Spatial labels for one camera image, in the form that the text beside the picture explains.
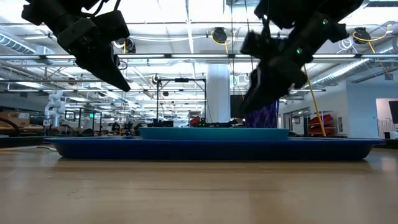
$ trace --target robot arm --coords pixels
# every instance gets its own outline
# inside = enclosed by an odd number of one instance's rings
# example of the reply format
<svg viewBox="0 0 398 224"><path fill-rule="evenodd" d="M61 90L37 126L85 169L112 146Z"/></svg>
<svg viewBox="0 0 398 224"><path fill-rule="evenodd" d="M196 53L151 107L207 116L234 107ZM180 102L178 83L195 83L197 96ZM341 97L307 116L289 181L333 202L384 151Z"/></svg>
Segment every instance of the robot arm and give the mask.
<svg viewBox="0 0 398 224"><path fill-rule="evenodd" d="M113 55L112 41L129 37L120 11L96 16L84 14L100 0L27 0L22 18L35 25L45 23L58 43L76 57L76 63L94 76L124 91L130 87L118 69L119 58ZM250 32L242 54L260 59L251 73L251 87L244 97L243 111L250 113L289 94L294 85L301 88L307 76L301 67L327 41L347 38L345 24L338 22L355 11L363 0L260 0L255 15L262 19L261 34ZM269 23L280 29L292 29L287 39L271 37Z"/></svg>
<svg viewBox="0 0 398 224"><path fill-rule="evenodd" d="M97 78L129 91L130 86L119 71L119 57L113 54L112 41L130 36L120 11L115 10L96 16L101 0L94 13L84 14L84 7L90 10L100 0L27 0L22 18L39 26L46 24L58 39L59 45L76 57L76 64L91 72Z"/></svg>
<svg viewBox="0 0 398 224"><path fill-rule="evenodd" d="M261 34L250 32L242 54L260 59L251 73L251 86L244 97L245 113L259 110L301 88L307 82L301 68L327 41L348 37L345 24L338 22L355 11L363 0L260 0L254 13L262 19ZM269 22L280 29L292 29L287 39L272 38Z"/></svg>

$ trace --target shelving unit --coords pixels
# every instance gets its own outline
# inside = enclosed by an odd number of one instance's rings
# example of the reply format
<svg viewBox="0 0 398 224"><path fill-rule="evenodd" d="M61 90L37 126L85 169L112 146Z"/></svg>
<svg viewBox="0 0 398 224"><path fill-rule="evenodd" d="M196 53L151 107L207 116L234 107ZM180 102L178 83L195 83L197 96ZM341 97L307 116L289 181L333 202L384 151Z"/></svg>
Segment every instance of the shelving unit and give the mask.
<svg viewBox="0 0 398 224"><path fill-rule="evenodd" d="M327 137L336 136L336 119L333 111L319 111L323 123L323 127ZM306 118L309 119L307 128L309 137L323 137L322 127L318 121L316 113L306 114Z"/></svg>

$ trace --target desk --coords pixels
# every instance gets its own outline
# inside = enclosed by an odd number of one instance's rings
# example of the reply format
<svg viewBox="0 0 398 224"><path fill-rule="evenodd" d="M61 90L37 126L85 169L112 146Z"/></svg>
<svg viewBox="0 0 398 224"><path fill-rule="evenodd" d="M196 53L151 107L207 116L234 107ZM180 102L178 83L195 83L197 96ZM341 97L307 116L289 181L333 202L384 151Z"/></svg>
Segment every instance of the desk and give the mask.
<svg viewBox="0 0 398 224"><path fill-rule="evenodd" d="M396 223L398 151L360 162L74 161L0 152L1 223Z"/></svg>

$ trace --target monitor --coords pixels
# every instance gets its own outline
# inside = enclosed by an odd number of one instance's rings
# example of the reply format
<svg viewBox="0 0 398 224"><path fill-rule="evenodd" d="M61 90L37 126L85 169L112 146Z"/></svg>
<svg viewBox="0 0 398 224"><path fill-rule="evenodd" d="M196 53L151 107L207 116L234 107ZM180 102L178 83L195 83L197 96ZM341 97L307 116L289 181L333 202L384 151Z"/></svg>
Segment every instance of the monitor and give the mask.
<svg viewBox="0 0 398 224"><path fill-rule="evenodd" d="M241 110L242 102L242 95L231 95L231 118L244 118L244 113Z"/></svg>
<svg viewBox="0 0 398 224"><path fill-rule="evenodd" d="M388 103L390 104L392 122L398 124L398 101L390 101Z"/></svg>

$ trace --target box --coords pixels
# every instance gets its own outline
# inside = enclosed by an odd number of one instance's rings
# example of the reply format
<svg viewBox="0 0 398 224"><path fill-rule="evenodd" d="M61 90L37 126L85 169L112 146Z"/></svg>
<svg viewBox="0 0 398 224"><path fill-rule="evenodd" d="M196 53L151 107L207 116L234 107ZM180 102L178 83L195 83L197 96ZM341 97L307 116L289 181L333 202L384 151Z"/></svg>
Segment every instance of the box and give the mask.
<svg viewBox="0 0 398 224"><path fill-rule="evenodd" d="M29 113L20 113L15 111L0 112L0 118L8 119L18 127L27 127L30 125ZM0 127L11 127L11 125L0 122Z"/></svg>

